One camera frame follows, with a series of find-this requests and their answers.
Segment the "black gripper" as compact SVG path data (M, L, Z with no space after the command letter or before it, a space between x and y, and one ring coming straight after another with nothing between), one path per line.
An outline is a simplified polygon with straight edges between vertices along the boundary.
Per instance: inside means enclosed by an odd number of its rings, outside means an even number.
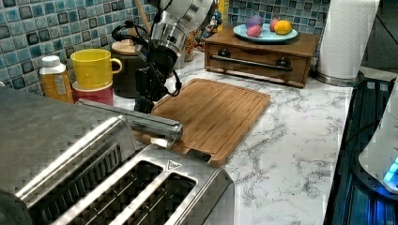
M144 47L139 56L145 59L145 67L135 72L136 91L134 110L139 113L151 113L154 103L169 95L178 95L178 76L174 70L177 55L166 47ZM176 78L176 90L170 92L165 86L170 76Z

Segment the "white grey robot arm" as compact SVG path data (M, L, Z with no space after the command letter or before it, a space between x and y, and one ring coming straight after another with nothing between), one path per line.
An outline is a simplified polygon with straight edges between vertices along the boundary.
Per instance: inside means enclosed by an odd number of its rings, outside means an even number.
M157 14L149 39L135 42L135 52L145 67L135 72L134 110L151 113L154 103L165 95L176 97L182 87L175 64L184 52L188 34L205 28L213 16L214 0L148 0Z

